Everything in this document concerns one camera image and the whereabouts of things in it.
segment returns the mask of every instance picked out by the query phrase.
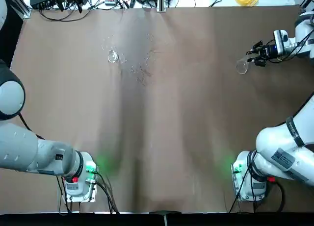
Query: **label sticker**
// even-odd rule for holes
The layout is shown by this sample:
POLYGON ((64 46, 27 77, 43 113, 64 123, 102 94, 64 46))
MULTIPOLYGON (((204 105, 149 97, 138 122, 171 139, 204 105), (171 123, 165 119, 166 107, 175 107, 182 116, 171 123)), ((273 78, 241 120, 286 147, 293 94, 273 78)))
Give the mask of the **label sticker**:
POLYGON ((68 184, 67 183, 67 190, 77 190, 77 189, 79 189, 78 183, 74 183, 74 184, 68 184))
POLYGON ((285 152, 281 148, 277 149, 271 159, 273 159, 279 165, 285 167, 286 169, 289 169, 295 161, 295 158, 293 156, 291 156, 289 153, 285 152))
POLYGON ((253 183, 253 188, 254 189, 264 189, 265 183, 253 183))
POLYGON ((291 178, 295 179, 295 180, 299 180, 301 182, 306 182, 308 181, 309 179, 306 178, 305 176, 303 176, 302 174, 300 174, 299 172, 297 172, 296 170, 294 169, 290 169, 288 171, 285 172, 288 176, 290 176, 291 178))

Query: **red button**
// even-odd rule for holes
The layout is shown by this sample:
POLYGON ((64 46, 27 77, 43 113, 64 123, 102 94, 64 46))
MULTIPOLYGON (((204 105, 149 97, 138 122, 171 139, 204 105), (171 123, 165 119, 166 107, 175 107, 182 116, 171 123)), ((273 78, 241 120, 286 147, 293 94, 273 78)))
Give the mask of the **red button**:
POLYGON ((275 177, 274 176, 267 177, 267 180, 269 182, 275 182, 275 177))

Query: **clear glass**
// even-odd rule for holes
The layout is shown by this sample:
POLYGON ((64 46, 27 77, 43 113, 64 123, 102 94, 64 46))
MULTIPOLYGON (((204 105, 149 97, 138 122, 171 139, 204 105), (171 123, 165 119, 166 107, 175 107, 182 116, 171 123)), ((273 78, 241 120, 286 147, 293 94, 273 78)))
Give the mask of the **clear glass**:
POLYGON ((238 60, 236 62, 236 71, 237 73, 243 75, 243 74, 246 74, 247 71, 251 68, 253 62, 248 62, 247 60, 249 58, 254 58, 256 57, 255 54, 248 54, 248 55, 245 55, 243 58, 241 58, 240 60, 238 60))
POLYGON ((110 63, 115 63, 119 59, 119 55, 117 53, 117 49, 115 47, 111 47, 108 53, 108 61, 110 63))

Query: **robot elbow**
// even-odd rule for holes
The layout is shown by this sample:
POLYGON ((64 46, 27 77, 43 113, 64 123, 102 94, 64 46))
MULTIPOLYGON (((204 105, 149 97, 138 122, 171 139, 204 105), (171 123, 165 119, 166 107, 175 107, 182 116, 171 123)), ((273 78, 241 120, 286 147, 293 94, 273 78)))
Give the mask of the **robot elbow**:
POLYGON ((256 138, 256 150, 261 153, 274 143, 272 128, 262 129, 256 138))

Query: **black strap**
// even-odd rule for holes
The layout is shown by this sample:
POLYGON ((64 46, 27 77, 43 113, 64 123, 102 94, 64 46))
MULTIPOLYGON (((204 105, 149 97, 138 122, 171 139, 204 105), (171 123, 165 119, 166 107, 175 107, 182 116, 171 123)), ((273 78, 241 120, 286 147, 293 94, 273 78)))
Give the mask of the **black strap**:
POLYGON ((302 147, 304 146, 304 142, 303 140, 301 139, 300 135, 299 135, 299 132, 298 130, 296 129, 295 127, 295 124, 293 122, 293 117, 288 117, 286 119, 286 125, 287 125, 287 128, 291 134, 291 136, 293 137, 295 143, 297 144, 298 147, 302 147))

